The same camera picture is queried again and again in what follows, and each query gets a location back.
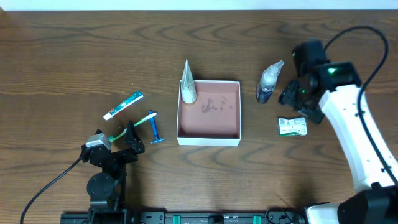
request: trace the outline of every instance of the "wooden table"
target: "wooden table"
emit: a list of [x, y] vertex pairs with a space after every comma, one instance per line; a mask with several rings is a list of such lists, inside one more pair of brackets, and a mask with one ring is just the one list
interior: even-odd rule
[[[371, 24], [390, 41], [390, 56], [367, 98], [390, 150], [398, 155], [398, 16], [396, 11], [7, 12], [0, 18], [0, 222], [17, 223], [28, 201], [77, 159], [97, 129], [119, 134], [128, 120], [159, 112], [165, 142], [128, 166], [132, 208], [265, 210], [342, 202], [354, 194], [351, 173], [329, 122], [308, 136], [278, 137], [278, 116], [299, 114], [277, 103], [296, 73], [291, 50], [309, 38]], [[352, 61], [364, 80], [381, 58], [381, 41], [357, 32], [328, 51]], [[178, 81], [188, 58], [196, 79], [240, 80], [239, 147], [179, 146]], [[254, 96], [264, 69], [286, 62], [265, 105]], [[115, 118], [103, 115], [136, 90], [145, 95]], [[116, 143], [114, 150], [123, 149]], [[101, 169], [78, 164], [45, 191], [26, 223], [59, 223], [86, 211], [86, 183]]]

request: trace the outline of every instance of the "black cable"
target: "black cable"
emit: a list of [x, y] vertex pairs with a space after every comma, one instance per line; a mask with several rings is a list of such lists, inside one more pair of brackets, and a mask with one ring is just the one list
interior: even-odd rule
[[362, 99], [362, 96], [364, 95], [366, 87], [372, 81], [372, 79], [376, 76], [377, 72], [380, 70], [380, 68], [384, 65], [384, 62], [386, 61], [386, 58], [387, 58], [387, 55], [388, 55], [388, 41], [387, 41], [386, 37], [384, 36], [384, 34], [381, 31], [379, 31], [379, 30], [377, 30], [377, 29], [375, 29], [375, 28], [373, 28], [371, 26], [354, 26], [354, 27], [345, 29], [345, 30], [341, 31], [340, 33], [338, 33], [337, 35], [335, 35], [334, 38], [332, 38], [326, 44], [325, 51], [329, 47], [329, 45], [331, 43], [333, 43], [336, 39], [341, 37], [343, 34], [346, 34], [348, 32], [351, 32], [353, 30], [358, 30], [358, 29], [366, 29], [366, 30], [373, 31], [375, 34], [377, 34], [381, 38], [381, 40], [384, 43], [384, 55], [383, 55], [381, 61], [379, 62], [379, 65], [377, 65], [376, 69], [372, 72], [371, 76], [366, 80], [366, 82], [361, 87], [361, 89], [359, 91], [359, 95], [358, 95], [358, 99], [357, 99], [357, 104], [356, 105], [357, 105], [357, 109], [358, 109], [358, 116], [359, 116], [359, 119], [361, 120], [361, 123], [362, 123], [362, 127], [363, 127], [363, 129], [364, 129], [369, 141], [371, 142], [371, 144], [373, 146], [374, 152], [378, 156], [381, 164], [383, 165], [384, 170], [388, 173], [388, 175], [390, 176], [390, 178], [393, 181], [393, 183], [398, 186], [398, 180], [396, 179], [394, 174], [391, 172], [390, 167], [388, 166], [387, 162], [384, 160], [380, 150], [377, 148], [376, 143], [374, 142], [374, 140], [372, 138], [372, 135], [371, 135], [368, 127], [366, 126], [365, 120], [363, 118], [363, 111], [361, 109], [361, 99]]
[[53, 185], [57, 180], [61, 179], [65, 174], [67, 174], [72, 168], [74, 168], [80, 161], [81, 161], [81, 157], [79, 157], [79, 159], [76, 160], [76, 162], [74, 162], [67, 170], [65, 170], [62, 174], [60, 174], [57, 178], [53, 179], [53, 181], [51, 181], [50, 183], [48, 183], [45, 187], [43, 187], [42, 190], [40, 190], [35, 197], [32, 198], [32, 200], [30, 200], [30, 202], [26, 205], [24, 211], [22, 212], [21, 215], [21, 220], [19, 221], [20, 224], [24, 224], [24, 218], [25, 215], [27, 213], [27, 210], [29, 209], [29, 207], [33, 204], [33, 202], [47, 189], [49, 188], [51, 185]]

